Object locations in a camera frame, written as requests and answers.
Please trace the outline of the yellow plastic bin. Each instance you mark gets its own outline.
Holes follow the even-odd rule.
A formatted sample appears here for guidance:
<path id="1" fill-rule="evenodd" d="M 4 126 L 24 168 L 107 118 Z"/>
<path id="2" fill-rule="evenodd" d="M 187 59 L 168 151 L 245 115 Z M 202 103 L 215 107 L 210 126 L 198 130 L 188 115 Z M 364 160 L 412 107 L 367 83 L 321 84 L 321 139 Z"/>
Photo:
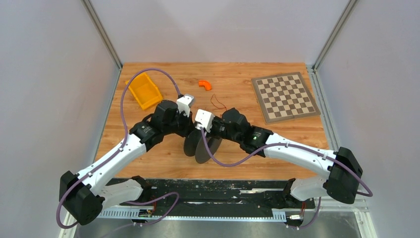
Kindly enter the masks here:
<path id="1" fill-rule="evenodd" d="M 163 100 L 158 87 L 146 73 L 136 76 L 130 83 L 128 90 L 144 111 Z"/>

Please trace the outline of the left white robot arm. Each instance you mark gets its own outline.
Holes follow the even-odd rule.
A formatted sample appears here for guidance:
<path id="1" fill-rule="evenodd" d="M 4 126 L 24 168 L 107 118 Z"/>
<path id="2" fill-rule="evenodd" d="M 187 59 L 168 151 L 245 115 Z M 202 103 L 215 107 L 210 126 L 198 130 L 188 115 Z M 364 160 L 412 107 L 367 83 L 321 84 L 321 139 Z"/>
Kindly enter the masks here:
<path id="1" fill-rule="evenodd" d="M 192 132 L 191 106 L 194 101 L 191 95 L 181 96 L 175 102 L 161 101 L 154 113 L 126 130 L 124 138 L 98 161 L 76 174 L 65 172 L 60 178 L 56 218 L 60 218 L 60 210 L 64 207 L 76 219 L 76 224 L 86 225 L 110 206 L 127 201 L 148 204 L 152 193 L 140 176 L 115 185 L 108 185 L 108 182 L 134 159 L 161 143 L 164 136 L 186 137 Z"/>

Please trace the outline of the orange curved plastic piece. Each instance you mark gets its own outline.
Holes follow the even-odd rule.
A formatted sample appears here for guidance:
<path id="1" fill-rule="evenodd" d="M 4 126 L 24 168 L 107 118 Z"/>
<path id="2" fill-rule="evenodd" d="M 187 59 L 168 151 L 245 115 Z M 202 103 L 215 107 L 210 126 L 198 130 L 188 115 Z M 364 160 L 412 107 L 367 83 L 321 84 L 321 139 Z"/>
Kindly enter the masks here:
<path id="1" fill-rule="evenodd" d="M 206 81 L 206 80 L 199 80 L 198 81 L 198 86 L 204 88 L 206 91 L 212 90 L 211 83 Z"/>

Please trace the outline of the aluminium frame post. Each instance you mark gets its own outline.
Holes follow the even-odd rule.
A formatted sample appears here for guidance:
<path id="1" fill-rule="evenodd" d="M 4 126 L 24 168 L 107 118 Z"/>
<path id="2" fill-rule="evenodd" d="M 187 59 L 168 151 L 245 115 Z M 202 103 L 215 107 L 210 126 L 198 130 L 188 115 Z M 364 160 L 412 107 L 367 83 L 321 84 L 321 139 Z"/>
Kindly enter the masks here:
<path id="1" fill-rule="evenodd" d="M 313 63 L 312 69 L 313 71 L 317 71 L 320 66 L 322 65 L 325 57 L 327 56 L 330 48 L 332 47 L 333 43 L 335 42 L 336 38 L 340 34 L 341 30 L 343 29 L 344 25 L 346 24 L 348 18 L 352 14 L 354 8 L 359 3 L 359 0 L 349 0 L 347 4 L 339 16 L 337 22 L 335 23 L 331 33 L 329 34 L 325 44 L 323 45 L 320 53 L 318 54 L 315 62 Z"/>
<path id="2" fill-rule="evenodd" d="M 123 63 L 118 56 L 118 53 L 114 47 L 114 45 L 111 42 L 110 37 L 108 36 L 105 27 L 103 26 L 100 17 L 95 10 L 95 7 L 91 0 L 81 0 L 82 5 L 84 6 L 88 16 L 90 17 L 94 27 L 96 28 L 100 38 L 102 39 L 106 49 L 108 50 L 108 53 L 110 54 L 112 60 L 114 61 L 116 67 L 119 69 L 119 71 L 123 68 Z"/>

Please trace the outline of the black cable spool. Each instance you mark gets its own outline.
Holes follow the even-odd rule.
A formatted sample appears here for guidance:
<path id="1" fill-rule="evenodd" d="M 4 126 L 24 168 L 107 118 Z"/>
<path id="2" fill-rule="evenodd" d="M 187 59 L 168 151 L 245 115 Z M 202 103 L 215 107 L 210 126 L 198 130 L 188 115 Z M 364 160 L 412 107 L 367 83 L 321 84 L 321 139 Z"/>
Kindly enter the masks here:
<path id="1" fill-rule="evenodd" d="M 194 157 L 198 164 L 203 164 L 210 159 L 205 144 L 207 144 L 211 154 L 214 155 L 221 143 L 221 138 L 206 136 L 203 139 L 201 131 L 195 129 L 185 138 L 183 150 L 186 156 Z"/>

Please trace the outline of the left aluminium frame post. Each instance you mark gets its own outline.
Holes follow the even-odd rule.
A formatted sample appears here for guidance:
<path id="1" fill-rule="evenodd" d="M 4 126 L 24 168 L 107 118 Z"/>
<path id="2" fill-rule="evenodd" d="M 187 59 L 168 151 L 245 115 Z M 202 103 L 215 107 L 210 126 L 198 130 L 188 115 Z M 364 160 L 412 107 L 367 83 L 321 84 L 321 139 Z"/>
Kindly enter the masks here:
<path id="1" fill-rule="evenodd" d="M 108 50 L 108 53 L 110 54 L 112 60 L 114 61 L 116 67 L 119 69 L 119 71 L 123 68 L 123 63 L 118 56 L 118 53 L 114 47 L 114 45 L 111 42 L 110 37 L 108 36 L 105 27 L 103 26 L 100 17 L 95 10 L 95 7 L 91 0 L 81 0 L 82 5 L 84 6 L 88 16 L 90 17 L 94 27 L 96 28 L 100 38 L 102 39 L 106 49 Z"/>

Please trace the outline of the right aluminium frame post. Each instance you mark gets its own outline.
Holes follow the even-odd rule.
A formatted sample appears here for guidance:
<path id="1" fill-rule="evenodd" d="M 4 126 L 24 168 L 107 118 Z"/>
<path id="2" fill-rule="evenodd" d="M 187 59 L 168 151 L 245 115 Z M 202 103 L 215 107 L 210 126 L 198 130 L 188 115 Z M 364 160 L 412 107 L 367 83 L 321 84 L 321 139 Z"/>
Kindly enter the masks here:
<path id="1" fill-rule="evenodd" d="M 317 71 L 320 66 L 322 65 L 325 57 L 327 56 L 330 48 L 332 47 L 333 43 L 335 42 L 336 38 L 340 34 L 341 30 L 343 29 L 344 25 L 346 24 L 348 18 L 352 14 L 354 8 L 359 3 L 359 0 L 349 0 L 347 4 L 339 16 L 337 22 L 335 23 L 331 33 L 329 34 L 325 44 L 323 45 L 320 53 L 318 54 L 315 62 L 313 63 L 312 69 L 313 71 Z"/>

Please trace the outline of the wooden chessboard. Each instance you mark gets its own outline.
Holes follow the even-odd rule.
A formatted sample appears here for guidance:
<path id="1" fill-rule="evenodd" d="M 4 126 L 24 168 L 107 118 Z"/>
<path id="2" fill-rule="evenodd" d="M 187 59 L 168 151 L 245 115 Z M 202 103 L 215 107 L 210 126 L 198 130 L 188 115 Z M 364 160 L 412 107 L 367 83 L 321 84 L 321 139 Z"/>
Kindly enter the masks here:
<path id="1" fill-rule="evenodd" d="M 251 82 L 267 124 L 320 115 L 300 72 L 256 77 Z"/>

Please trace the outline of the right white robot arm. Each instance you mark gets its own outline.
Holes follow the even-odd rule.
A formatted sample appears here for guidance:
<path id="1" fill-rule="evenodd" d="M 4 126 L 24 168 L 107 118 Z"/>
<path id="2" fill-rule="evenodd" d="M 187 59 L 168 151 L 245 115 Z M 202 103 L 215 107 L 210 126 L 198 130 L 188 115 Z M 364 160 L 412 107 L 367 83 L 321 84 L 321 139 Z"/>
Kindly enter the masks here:
<path id="1" fill-rule="evenodd" d="M 283 200 L 289 207 L 323 196 L 353 204 L 356 196 L 362 195 L 359 186 L 366 186 L 361 180 L 363 169 L 348 148 L 333 151 L 289 140 L 271 130 L 251 125 L 235 108 L 225 111 L 220 118 L 199 110 L 195 120 L 202 125 L 203 135 L 236 142 L 249 157 L 280 159 L 316 173 L 313 178 L 288 181 Z"/>

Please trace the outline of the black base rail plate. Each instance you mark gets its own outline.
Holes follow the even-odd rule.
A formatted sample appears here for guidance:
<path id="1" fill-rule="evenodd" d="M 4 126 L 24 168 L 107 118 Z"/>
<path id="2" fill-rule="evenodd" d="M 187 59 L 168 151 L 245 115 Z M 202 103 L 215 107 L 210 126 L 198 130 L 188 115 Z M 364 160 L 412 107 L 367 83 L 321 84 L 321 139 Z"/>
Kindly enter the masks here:
<path id="1" fill-rule="evenodd" d="M 269 219 L 273 211 L 299 212 L 315 209 L 312 198 L 305 202 L 283 194 L 285 180 L 146 179 L 148 188 L 136 202 L 152 204 L 154 215 L 169 208 L 171 217 Z"/>

